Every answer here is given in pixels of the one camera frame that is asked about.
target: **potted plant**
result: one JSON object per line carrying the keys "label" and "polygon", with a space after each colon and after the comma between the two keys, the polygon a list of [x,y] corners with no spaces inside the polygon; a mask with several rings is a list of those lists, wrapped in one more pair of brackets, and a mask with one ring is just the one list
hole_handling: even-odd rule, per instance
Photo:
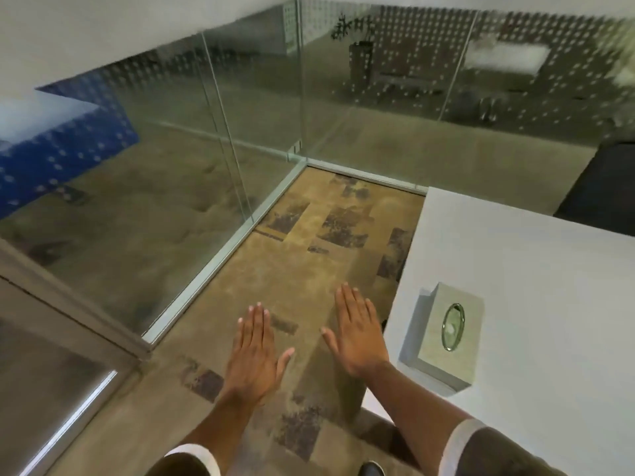
{"label": "potted plant", "polygon": [[373,38],[375,35],[375,21],[371,15],[348,20],[342,13],[331,38],[341,41],[349,34],[361,34],[361,40],[354,41],[349,46],[349,68],[351,69],[351,84],[353,91],[361,91],[370,83],[370,68],[373,57]]}

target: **hand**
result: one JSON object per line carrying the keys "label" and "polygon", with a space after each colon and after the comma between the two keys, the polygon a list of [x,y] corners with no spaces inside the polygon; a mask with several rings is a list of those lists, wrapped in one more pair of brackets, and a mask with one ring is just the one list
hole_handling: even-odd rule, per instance
{"label": "hand", "polygon": [[377,365],[389,362],[375,305],[344,284],[335,291],[338,335],[322,328],[322,337],[351,376],[366,379]]}
{"label": "hand", "polygon": [[267,394],[280,386],[294,351],[294,348],[289,348],[275,359],[271,314],[263,310],[260,303],[256,307],[250,306],[247,319],[238,319],[238,330],[220,396],[232,395],[245,404],[257,406]]}

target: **forearm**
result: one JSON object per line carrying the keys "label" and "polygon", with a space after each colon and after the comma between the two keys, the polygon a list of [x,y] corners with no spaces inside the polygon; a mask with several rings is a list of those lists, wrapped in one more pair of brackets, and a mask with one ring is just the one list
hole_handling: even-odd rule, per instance
{"label": "forearm", "polygon": [[388,362],[372,368],[364,379],[400,430],[423,474],[436,475],[449,436],[470,416]]}
{"label": "forearm", "polygon": [[253,409],[253,405],[227,393],[220,397],[211,413],[186,436],[182,444],[199,444],[209,449],[220,473],[225,474],[234,459]]}

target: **desk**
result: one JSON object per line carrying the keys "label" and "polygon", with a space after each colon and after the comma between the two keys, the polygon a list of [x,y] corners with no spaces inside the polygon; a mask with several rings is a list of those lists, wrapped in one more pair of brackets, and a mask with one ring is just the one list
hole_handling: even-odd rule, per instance
{"label": "desk", "polygon": [[[631,475],[635,238],[431,188],[385,330],[393,362],[439,281],[485,300],[476,382],[448,400],[571,476]],[[369,391],[362,407],[390,421]]]}

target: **shoe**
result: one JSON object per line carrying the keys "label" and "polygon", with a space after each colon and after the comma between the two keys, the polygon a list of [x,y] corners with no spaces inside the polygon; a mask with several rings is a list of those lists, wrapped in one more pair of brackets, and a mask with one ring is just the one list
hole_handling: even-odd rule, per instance
{"label": "shoe", "polygon": [[384,469],[374,461],[367,461],[360,466],[358,476],[386,476]]}

